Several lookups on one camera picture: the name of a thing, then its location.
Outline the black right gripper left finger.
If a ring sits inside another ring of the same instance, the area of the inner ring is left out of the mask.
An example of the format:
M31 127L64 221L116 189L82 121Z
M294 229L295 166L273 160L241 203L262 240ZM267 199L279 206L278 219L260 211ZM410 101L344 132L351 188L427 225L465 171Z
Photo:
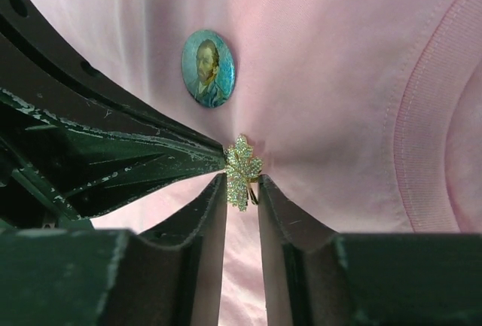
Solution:
M129 230L6 230L3 325L215 325L227 182L141 234Z

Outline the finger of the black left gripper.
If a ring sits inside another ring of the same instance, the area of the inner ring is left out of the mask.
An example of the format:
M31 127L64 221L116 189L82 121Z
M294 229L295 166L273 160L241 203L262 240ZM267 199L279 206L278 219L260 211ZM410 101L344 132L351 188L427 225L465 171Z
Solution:
M57 227L224 168L222 146L142 101L1 91L1 224Z
M92 67L30 0L1 0L1 94L42 123L80 134L191 153L222 151Z

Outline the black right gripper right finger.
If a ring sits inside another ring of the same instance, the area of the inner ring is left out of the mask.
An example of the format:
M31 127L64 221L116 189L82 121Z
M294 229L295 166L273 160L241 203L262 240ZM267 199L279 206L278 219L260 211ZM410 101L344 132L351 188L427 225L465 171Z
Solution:
M479 325L481 237L337 233L258 183L270 325Z

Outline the gold leaf rhinestone brooch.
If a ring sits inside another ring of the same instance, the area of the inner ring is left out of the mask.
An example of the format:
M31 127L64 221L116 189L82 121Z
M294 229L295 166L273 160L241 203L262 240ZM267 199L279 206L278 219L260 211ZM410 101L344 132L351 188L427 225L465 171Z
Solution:
M234 144L224 149L224 159L227 201L240 212L245 212L249 202L258 204L252 183L258 180L264 162L254 155L254 148L243 134L239 134Z

